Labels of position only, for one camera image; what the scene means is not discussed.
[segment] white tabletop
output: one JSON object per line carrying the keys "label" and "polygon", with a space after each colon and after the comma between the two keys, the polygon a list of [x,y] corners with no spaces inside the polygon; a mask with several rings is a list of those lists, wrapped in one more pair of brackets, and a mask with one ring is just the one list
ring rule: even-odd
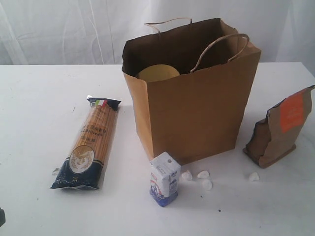
{"label": "white tabletop", "polygon": [[[162,208],[149,195],[121,65],[0,66],[0,235],[312,235],[315,112],[297,149],[273,166],[260,169],[242,153],[267,109],[312,84],[301,63],[260,63],[236,148],[182,167],[209,170],[213,189],[181,179],[178,198]],[[122,101],[103,186],[49,189],[89,112],[88,94]],[[251,172],[261,180],[249,182]]]}

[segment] orange label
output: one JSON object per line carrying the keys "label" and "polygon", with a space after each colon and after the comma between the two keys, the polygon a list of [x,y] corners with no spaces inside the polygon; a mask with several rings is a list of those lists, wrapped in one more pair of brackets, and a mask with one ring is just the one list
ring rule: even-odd
{"label": "orange label", "polygon": [[304,123],[303,91],[300,91],[280,104],[280,126],[282,132]]}

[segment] white carton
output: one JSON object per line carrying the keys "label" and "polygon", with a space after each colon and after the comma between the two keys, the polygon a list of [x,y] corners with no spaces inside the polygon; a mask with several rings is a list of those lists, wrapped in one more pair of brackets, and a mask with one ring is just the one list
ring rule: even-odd
{"label": "white carton", "polygon": [[150,165],[150,194],[160,206],[164,207],[178,196],[177,185],[181,166],[167,152],[154,158]]}

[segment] white backdrop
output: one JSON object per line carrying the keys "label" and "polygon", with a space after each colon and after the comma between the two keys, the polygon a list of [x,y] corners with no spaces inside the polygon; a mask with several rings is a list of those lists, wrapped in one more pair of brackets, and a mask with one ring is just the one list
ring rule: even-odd
{"label": "white backdrop", "polygon": [[126,40],[152,33],[144,22],[179,16],[223,18],[261,61],[301,61],[315,75],[315,0],[0,0],[0,64],[122,63]]}

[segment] paper bag handle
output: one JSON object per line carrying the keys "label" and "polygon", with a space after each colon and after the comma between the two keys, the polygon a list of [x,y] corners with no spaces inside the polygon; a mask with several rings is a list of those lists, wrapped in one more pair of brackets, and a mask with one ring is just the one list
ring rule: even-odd
{"label": "paper bag handle", "polygon": [[202,60],[202,57],[206,54],[206,52],[207,52],[213,45],[215,45],[216,43],[218,43],[218,42],[220,42],[220,41],[222,41],[222,40],[224,40],[224,39],[231,38],[231,37],[242,37],[242,38],[245,38],[245,39],[246,39],[246,43],[245,43],[244,47],[243,47],[236,55],[232,56],[229,60],[227,60],[227,62],[230,62],[230,61],[232,61],[233,59],[237,58],[238,55],[240,55],[240,54],[244,51],[244,49],[246,48],[247,44],[248,44],[249,41],[250,41],[250,38],[248,37],[247,34],[244,34],[244,33],[229,34],[229,35],[222,36],[222,37],[218,38],[217,40],[213,41],[212,43],[210,43],[210,44],[206,47],[205,50],[203,50],[203,52],[201,53],[201,55],[200,55],[200,57],[199,57],[199,59],[198,59],[198,62],[197,62],[197,64],[196,64],[196,66],[195,66],[192,70],[190,70],[190,72],[192,73],[192,72],[194,72],[194,71],[197,69],[197,67],[199,66],[199,64],[200,64],[200,62],[201,62],[201,60]]}
{"label": "paper bag handle", "polygon": [[174,20],[178,20],[178,19],[188,19],[188,20],[190,20],[190,23],[192,23],[192,18],[189,18],[189,17],[177,17],[177,18],[174,18],[174,19],[171,19],[171,20],[168,20],[168,21],[163,21],[163,22],[144,23],[144,25],[150,26],[150,27],[154,28],[155,30],[157,30],[158,35],[160,36],[161,32],[159,31],[159,29],[157,27],[155,27],[153,25],[164,24],[164,23],[167,23],[167,22],[170,22],[170,21],[174,21]]}

